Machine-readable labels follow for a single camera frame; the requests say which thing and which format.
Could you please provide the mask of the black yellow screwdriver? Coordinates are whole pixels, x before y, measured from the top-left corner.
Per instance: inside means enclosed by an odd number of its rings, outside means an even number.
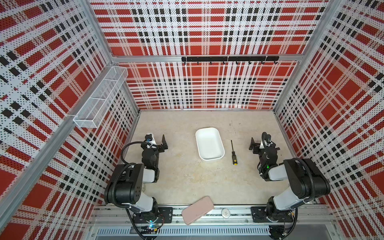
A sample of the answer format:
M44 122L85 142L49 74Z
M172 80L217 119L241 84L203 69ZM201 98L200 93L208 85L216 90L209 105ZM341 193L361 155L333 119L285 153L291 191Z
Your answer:
M238 164L238 160L237 160L236 152L234 151L233 141L231 141L231 146L232 146L232 161L233 161L233 165L237 165Z

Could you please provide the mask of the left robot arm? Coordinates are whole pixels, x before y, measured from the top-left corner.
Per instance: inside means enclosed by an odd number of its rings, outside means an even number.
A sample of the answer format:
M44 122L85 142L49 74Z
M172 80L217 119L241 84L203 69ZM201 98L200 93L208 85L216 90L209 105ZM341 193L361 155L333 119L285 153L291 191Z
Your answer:
M144 183L156 183L159 180L160 153L168 149L165 136L161 144L157 144L153 134L145 136L144 141L131 142L122 149L122 154L131 145L140 145L142 151L141 163L128 163L123 155L120 156L122 164L116 166L105 189L106 204L133 212L137 217L147 223L155 223L160 217L157 200L143 193Z

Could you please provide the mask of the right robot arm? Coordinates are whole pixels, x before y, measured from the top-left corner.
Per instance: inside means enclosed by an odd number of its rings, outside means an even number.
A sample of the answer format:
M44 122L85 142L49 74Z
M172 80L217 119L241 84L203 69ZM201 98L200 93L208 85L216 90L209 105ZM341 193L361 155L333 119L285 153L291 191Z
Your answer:
M265 206L251 208L255 223L292 223L292 212L298 207L331 192L329 181L311 159L293 158L278 164L280 149L269 134L264 132L260 143L251 139L249 150L259 156L257 169L264 181L289 181L289 187L270 197Z

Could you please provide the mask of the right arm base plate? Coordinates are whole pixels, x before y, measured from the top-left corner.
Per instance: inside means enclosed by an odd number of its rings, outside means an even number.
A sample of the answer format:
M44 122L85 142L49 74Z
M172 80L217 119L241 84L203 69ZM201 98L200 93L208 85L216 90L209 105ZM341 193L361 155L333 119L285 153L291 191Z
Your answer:
M294 217L290 211L269 209L266 206L251 207L254 223L292 223Z

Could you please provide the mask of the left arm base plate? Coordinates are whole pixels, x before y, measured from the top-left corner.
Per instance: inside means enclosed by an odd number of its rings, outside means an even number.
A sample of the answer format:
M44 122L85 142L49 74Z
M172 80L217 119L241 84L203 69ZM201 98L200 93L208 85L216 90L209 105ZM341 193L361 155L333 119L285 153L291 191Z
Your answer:
M172 222L173 208L172 207L154 207L149 212L134 213L133 220L138 224L168 224Z

